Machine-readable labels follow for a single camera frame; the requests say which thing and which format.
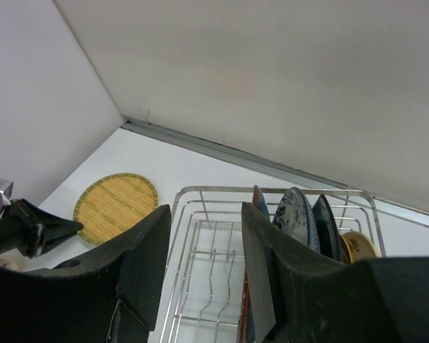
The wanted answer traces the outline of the yellow woven round plate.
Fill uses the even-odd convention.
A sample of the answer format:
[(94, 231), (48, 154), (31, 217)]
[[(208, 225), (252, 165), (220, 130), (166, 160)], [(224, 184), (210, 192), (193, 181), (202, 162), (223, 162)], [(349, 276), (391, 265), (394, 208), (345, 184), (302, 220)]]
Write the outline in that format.
[(82, 193), (73, 219), (83, 224), (80, 238), (98, 246), (140, 222), (158, 203), (157, 190), (147, 178), (133, 173), (111, 174)]

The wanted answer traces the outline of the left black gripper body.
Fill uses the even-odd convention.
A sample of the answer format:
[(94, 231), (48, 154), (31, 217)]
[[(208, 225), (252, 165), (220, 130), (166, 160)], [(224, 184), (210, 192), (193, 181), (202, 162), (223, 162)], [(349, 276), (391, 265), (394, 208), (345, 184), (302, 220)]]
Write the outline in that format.
[(12, 249), (29, 258), (43, 254), (45, 225), (43, 211), (25, 199), (15, 199), (0, 218), (0, 254)]

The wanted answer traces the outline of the yellow black patterned plate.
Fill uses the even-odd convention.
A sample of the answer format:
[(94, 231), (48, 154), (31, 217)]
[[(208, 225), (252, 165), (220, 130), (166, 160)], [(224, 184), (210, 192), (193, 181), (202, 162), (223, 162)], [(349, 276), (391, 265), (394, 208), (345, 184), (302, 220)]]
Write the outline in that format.
[(350, 263), (364, 259), (380, 258), (380, 253), (373, 242), (363, 233), (355, 231), (345, 232), (340, 238), (347, 247)]

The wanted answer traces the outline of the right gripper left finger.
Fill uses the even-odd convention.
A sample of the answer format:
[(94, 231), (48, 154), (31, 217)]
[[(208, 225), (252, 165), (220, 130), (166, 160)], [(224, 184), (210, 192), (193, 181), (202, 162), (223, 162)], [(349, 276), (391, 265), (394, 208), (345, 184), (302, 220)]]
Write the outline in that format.
[(146, 342), (155, 329), (171, 209), (52, 269), (0, 267), (0, 342)]

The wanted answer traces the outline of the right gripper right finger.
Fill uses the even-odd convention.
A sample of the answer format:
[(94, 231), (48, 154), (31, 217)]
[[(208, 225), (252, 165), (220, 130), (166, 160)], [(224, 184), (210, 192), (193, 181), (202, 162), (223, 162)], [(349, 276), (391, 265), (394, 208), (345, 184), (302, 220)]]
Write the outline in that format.
[(429, 257), (343, 264), (242, 205), (258, 342), (429, 342)]

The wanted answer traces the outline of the dark blue round plate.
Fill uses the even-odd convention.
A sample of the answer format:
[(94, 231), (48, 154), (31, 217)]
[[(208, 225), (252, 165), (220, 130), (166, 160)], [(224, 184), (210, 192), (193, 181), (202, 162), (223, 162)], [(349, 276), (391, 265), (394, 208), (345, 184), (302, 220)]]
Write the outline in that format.
[[(270, 213), (268, 211), (264, 195), (261, 188), (257, 185), (254, 185), (252, 204), (262, 213), (263, 216), (267, 219), (270, 218)], [(237, 341), (240, 343), (256, 342), (247, 270), (245, 270), (243, 280), (242, 308), (239, 319), (239, 328), (237, 330)]]

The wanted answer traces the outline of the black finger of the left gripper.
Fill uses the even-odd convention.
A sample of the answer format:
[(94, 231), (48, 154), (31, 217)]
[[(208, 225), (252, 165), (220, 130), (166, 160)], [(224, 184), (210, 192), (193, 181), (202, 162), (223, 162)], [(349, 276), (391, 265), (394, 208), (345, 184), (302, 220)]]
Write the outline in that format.
[(21, 200), (24, 223), (22, 254), (46, 254), (75, 236), (84, 226), (45, 212), (25, 199)]

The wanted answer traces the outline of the small cream plate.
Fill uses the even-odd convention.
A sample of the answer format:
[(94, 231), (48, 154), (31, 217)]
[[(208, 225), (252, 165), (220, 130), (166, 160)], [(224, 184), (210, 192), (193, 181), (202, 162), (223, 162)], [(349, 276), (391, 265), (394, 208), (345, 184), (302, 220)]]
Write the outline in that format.
[(11, 250), (0, 254), (0, 267), (22, 272), (24, 270), (24, 258), (17, 250)]

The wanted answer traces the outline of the blue floral white plate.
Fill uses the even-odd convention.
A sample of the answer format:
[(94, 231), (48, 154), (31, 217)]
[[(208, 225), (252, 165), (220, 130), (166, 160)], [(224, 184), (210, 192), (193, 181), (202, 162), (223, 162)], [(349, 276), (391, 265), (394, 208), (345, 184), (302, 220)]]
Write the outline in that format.
[(272, 223), (299, 243), (320, 253), (320, 240), (312, 207), (297, 187), (284, 193)]

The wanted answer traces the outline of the teal square plate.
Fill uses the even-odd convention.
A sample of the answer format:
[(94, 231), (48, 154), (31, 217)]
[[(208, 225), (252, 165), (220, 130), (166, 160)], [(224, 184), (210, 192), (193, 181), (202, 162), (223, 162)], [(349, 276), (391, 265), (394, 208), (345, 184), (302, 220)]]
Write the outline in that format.
[(321, 194), (312, 208), (320, 240), (320, 253), (342, 262), (342, 247), (333, 212), (325, 195)]

